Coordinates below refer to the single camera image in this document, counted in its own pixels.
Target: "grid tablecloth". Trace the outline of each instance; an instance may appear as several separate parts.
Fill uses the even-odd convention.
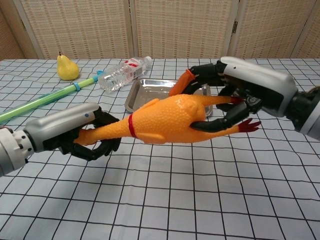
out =
[[[78,80],[120,61],[76,60]],[[188,67],[216,61],[155,59],[143,77],[178,79]],[[320,85],[320,59],[247,61],[291,74],[301,91]],[[69,85],[56,67],[55,60],[1,61],[0,112]],[[22,129],[83,102],[122,119],[130,88],[107,94],[90,85],[6,125]],[[221,116],[214,108],[208,119]],[[320,143],[285,118],[252,117],[262,122],[253,133],[164,145],[125,137],[118,151],[91,162],[36,153],[0,178],[0,239],[320,239]]]

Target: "green tube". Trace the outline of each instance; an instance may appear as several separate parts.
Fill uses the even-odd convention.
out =
[[[3,113],[0,114],[0,123],[8,121],[14,117],[20,116],[32,109],[52,103],[58,99],[61,99],[69,95],[70,93],[73,93],[74,91],[79,91],[81,88],[97,82],[97,80],[98,80],[98,76],[96,75],[94,77],[88,78],[78,83],[74,82],[70,86],[47,93],[30,102],[21,104],[7,111],[4,111]]]

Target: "robotic hand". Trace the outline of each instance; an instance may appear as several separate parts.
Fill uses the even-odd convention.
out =
[[[96,149],[74,143],[80,129],[95,128],[119,121],[103,112],[96,103],[84,103],[29,121],[23,130],[0,128],[0,177],[23,167],[33,153],[59,149],[91,161],[118,150],[121,138],[102,140]]]
[[[299,92],[294,78],[236,57],[224,56],[216,64],[188,69],[177,81],[169,96],[193,94],[203,85],[224,88],[218,95],[245,99],[238,105],[219,104],[227,112],[224,118],[198,121],[191,126],[204,132],[225,130],[259,110],[292,121],[297,132],[320,141],[320,87]]]

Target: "blue ring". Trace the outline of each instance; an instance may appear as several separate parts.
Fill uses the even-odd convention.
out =
[[[98,75],[94,75],[92,78],[95,83],[98,81]]]
[[[81,89],[79,84],[77,82],[74,82],[73,84],[75,85],[76,90],[79,92]]]

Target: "bottle label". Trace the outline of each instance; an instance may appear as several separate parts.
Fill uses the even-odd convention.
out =
[[[128,64],[132,70],[133,70],[133,78],[135,79],[137,76],[142,74],[142,67],[140,65],[140,62],[135,58],[130,58],[129,60],[126,60],[124,62],[125,64]]]

